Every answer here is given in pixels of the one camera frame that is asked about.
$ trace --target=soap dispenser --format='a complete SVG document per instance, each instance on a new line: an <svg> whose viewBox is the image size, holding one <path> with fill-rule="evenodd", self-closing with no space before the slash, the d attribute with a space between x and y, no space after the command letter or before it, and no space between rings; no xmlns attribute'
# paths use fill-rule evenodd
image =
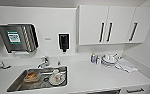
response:
<svg viewBox="0 0 150 94"><path fill-rule="evenodd" d="M69 49L69 34L59 34L59 45L60 49L63 50L63 53Z"/></svg>

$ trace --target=paper towel dispenser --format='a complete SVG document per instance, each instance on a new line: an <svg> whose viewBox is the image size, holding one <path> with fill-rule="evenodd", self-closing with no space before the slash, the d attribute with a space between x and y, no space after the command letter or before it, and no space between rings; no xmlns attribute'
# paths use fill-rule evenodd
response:
<svg viewBox="0 0 150 94"><path fill-rule="evenodd" d="M32 24L0 25L0 34L7 52L33 52L38 47L35 27Z"/></svg>

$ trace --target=countertop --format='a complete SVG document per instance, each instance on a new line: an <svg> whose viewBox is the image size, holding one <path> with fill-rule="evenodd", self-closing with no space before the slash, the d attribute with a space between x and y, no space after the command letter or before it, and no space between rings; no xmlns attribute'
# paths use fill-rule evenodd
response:
<svg viewBox="0 0 150 94"><path fill-rule="evenodd" d="M127 73L116 68L96 65L89 61L65 62L68 68L66 86L16 92L6 90L25 69L37 68L37 64L13 66L0 70L0 94L67 94L120 89L122 87L150 85L150 79L139 71Z"/></svg>

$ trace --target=sink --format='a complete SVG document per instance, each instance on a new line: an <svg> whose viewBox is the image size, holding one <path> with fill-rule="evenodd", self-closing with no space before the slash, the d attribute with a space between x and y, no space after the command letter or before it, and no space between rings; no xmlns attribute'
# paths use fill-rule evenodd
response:
<svg viewBox="0 0 150 94"><path fill-rule="evenodd" d="M52 85L49 82L49 77L53 74L53 70L58 69L60 73L65 74L65 80L59 85ZM30 72L40 73L41 77L37 82L25 82L24 78ZM33 90L41 88L61 87L67 85L67 67L62 66L58 68L43 68L43 69L28 69L24 70L21 75L13 82L13 84L7 89L7 92Z"/></svg>

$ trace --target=white wall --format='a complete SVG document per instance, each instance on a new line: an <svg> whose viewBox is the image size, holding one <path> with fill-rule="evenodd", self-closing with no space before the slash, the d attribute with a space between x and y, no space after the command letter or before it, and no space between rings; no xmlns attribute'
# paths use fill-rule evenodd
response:
<svg viewBox="0 0 150 94"><path fill-rule="evenodd" d="M0 24L34 24L39 41L39 48L36 54L33 53L35 57L39 55L63 55L59 49L59 33L70 34L70 49L67 54L74 54L75 13L75 8L0 7Z"/></svg>

